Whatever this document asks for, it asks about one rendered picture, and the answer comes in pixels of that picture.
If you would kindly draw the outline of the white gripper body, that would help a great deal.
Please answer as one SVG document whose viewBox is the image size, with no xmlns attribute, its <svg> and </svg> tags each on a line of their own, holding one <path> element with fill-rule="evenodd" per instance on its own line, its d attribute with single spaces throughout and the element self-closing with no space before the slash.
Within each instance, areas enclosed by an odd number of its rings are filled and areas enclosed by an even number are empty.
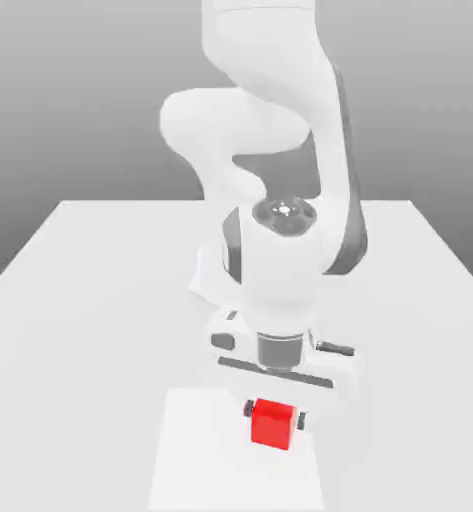
<svg viewBox="0 0 473 512">
<path fill-rule="evenodd" d="M 264 398 L 308 413 L 337 410 L 356 394 L 364 362 L 358 355 L 310 353 L 288 372 L 266 370 L 233 357 L 220 356 L 217 368 L 243 398 Z"/>
</svg>

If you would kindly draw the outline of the small red cube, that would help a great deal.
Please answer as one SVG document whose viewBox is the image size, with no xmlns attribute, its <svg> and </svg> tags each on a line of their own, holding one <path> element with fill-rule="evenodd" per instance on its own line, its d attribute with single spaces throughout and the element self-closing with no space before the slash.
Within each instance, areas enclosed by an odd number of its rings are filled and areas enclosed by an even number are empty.
<svg viewBox="0 0 473 512">
<path fill-rule="evenodd" d="M 251 416 L 253 443 L 288 451 L 296 429 L 296 408 L 258 398 Z"/>
</svg>

